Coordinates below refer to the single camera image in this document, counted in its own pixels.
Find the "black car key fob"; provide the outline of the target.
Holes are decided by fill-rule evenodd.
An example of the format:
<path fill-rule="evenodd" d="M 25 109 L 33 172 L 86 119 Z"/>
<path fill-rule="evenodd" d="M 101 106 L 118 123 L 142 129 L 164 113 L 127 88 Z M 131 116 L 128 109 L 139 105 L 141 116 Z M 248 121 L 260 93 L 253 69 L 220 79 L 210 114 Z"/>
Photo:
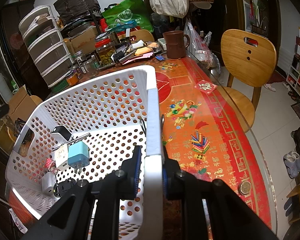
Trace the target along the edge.
<path fill-rule="evenodd" d="M 75 185 L 75 183 L 76 181 L 72 178 L 59 183 L 55 183 L 53 187 L 54 196 L 58 198 L 64 196 Z"/>

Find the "white square power adapter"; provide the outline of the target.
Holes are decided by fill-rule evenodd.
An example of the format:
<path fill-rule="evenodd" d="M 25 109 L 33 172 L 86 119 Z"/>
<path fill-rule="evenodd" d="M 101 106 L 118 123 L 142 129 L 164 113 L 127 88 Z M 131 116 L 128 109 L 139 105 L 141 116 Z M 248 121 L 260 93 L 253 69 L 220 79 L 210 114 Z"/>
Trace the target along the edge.
<path fill-rule="evenodd" d="M 53 194 L 53 187 L 56 183 L 56 177 L 52 172 L 47 172 L 42 177 L 42 192 L 46 195 Z"/>

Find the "teal USB charger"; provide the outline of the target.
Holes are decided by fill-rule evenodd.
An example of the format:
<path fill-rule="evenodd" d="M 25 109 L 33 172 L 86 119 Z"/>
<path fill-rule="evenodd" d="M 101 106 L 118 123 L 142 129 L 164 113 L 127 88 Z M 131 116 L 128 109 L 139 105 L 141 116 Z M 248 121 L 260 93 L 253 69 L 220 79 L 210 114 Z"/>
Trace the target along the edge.
<path fill-rule="evenodd" d="M 68 165 L 74 169 L 75 174 L 81 172 L 89 163 L 89 148 L 85 142 L 79 141 L 69 147 Z"/>

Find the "white plug adapter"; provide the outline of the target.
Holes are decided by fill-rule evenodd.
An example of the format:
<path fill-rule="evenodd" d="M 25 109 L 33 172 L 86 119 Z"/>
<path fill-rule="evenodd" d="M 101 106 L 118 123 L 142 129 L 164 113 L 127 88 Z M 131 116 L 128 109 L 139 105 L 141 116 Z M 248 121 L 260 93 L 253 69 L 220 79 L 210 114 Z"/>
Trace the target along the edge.
<path fill-rule="evenodd" d="M 55 150 L 54 161 L 57 169 L 60 171 L 64 171 L 69 168 L 68 150 L 69 146 L 67 144 L 62 145 L 57 150 Z"/>

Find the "white perforated plastic basket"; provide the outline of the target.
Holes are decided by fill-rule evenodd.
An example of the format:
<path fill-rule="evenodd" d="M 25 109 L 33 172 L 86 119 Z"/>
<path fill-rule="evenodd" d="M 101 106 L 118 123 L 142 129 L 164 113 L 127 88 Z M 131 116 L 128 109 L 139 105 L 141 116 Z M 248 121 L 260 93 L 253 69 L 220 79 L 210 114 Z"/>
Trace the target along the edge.
<path fill-rule="evenodd" d="M 72 134 L 86 133 L 88 166 L 58 171 L 56 181 L 72 178 L 102 180 L 121 168 L 136 145 L 141 147 L 138 192 L 133 200 L 120 200 L 119 239 L 161 239 L 162 143 L 159 97 L 152 66 L 132 67 L 69 88 L 42 102 L 32 112 L 13 146 L 5 177 L 10 186 L 8 202 L 27 229 L 56 202 L 42 192 L 42 177 L 52 150 L 59 146 L 51 136 L 59 125 Z"/>

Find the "black white small charger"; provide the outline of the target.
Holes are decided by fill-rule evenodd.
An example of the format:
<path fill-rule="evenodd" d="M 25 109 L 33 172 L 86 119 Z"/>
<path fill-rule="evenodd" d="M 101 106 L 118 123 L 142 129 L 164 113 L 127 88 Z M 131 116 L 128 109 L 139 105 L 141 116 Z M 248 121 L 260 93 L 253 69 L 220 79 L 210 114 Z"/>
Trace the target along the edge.
<path fill-rule="evenodd" d="M 72 134 L 65 126 L 59 125 L 52 130 L 51 136 L 57 144 L 63 144 L 71 139 Z"/>

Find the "red fu paper sticker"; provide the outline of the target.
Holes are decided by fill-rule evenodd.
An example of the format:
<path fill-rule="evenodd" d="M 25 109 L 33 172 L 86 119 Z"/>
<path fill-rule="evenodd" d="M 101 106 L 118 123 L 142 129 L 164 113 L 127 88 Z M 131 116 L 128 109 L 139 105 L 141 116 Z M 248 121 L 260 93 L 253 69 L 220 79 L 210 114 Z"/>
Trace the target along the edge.
<path fill-rule="evenodd" d="M 206 80 L 201 80 L 194 87 L 202 93 L 210 95 L 217 88 L 217 85 Z"/>

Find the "brown cardboard box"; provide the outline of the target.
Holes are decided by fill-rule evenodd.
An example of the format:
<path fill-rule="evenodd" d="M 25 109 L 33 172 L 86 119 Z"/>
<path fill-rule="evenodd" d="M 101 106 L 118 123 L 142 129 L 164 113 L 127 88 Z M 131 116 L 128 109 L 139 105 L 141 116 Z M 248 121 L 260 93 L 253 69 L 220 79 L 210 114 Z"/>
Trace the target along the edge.
<path fill-rule="evenodd" d="M 36 95 L 29 95 L 25 86 L 22 86 L 12 96 L 8 102 L 8 114 L 0 119 L 3 128 L 6 130 L 4 132 L 4 134 L 7 134 L 5 138 L 11 141 L 11 144 L 15 143 L 19 135 L 19 130 L 15 128 L 15 122 L 18 119 L 26 121 L 40 103 L 42 103 L 42 99 Z"/>

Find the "orange honey jar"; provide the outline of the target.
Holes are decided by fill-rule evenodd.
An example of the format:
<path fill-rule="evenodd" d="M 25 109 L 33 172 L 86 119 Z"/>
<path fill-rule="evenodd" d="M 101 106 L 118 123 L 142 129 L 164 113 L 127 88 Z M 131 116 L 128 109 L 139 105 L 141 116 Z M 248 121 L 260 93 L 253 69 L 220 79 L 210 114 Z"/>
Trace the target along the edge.
<path fill-rule="evenodd" d="M 77 74 L 71 74 L 66 77 L 66 81 L 70 86 L 74 86 L 74 85 L 78 84 L 79 78 L 78 78 Z"/>

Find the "empty glass jar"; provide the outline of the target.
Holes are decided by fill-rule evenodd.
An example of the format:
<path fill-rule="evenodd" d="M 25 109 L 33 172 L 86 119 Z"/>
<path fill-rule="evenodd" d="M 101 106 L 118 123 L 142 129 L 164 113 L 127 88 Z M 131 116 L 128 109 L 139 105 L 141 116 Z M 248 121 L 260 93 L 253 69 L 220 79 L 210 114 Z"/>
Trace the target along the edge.
<path fill-rule="evenodd" d="M 85 71 L 90 78 L 95 77 L 98 74 L 98 61 L 95 55 L 92 55 L 89 59 L 83 62 Z"/>

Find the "right wooden chair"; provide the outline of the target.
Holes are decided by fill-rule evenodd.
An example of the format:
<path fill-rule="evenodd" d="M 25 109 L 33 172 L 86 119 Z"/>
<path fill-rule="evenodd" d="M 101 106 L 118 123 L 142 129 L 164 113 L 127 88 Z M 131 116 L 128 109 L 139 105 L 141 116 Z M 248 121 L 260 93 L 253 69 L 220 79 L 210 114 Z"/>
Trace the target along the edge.
<path fill-rule="evenodd" d="M 265 37 L 239 29 L 226 30 L 221 38 L 221 55 L 229 73 L 224 87 L 229 103 L 235 107 L 239 123 L 245 133 L 253 126 L 255 113 L 265 85 L 276 66 L 276 49 Z M 252 98 L 232 88 L 237 79 L 253 88 Z"/>

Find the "stacked mesh drawer tower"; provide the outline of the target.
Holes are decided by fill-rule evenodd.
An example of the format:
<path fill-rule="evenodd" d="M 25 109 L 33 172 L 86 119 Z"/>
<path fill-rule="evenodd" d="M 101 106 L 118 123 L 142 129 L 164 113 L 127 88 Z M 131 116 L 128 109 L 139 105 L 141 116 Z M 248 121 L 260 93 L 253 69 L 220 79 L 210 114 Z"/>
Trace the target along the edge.
<path fill-rule="evenodd" d="M 49 5 L 32 9 L 19 23 L 27 51 L 49 88 L 70 74 L 73 58 Z"/>

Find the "pickle jar red lid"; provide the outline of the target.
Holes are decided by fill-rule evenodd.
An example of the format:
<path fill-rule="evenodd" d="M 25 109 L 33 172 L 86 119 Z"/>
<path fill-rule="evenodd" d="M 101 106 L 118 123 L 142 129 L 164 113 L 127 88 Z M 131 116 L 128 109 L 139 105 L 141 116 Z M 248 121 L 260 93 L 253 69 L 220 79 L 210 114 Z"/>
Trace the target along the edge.
<path fill-rule="evenodd" d="M 103 66 L 114 63 L 113 54 L 116 50 L 110 38 L 96 42 L 95 48 Z"/>

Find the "green shopping bag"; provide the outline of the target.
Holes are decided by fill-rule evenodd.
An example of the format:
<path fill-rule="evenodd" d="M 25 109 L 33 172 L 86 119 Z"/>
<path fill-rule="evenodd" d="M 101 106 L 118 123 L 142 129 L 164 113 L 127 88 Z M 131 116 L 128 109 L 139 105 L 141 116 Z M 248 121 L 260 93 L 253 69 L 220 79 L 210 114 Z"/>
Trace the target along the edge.
<path fill-rule="evenodd" d="M 154 30 L 150 21 L 150 14 L 143 0 L 124 0 L 105 10 L 102 15 L 109 27 L 117 23 L 135 20 L 141 29 L 146 29 L 151 33 Z"/>

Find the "black bag on shelf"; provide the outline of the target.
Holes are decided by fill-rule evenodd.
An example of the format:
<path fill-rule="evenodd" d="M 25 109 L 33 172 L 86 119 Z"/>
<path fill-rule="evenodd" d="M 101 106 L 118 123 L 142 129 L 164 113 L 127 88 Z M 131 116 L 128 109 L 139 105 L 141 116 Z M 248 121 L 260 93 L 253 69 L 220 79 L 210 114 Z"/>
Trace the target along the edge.
<path fill-rule="evenodd" d="M 101 7 L 98 0 L 57 0 L 53 6 L 64 24 L 69 24 L 91 11 L 96 17 L 101 17 Z"/>

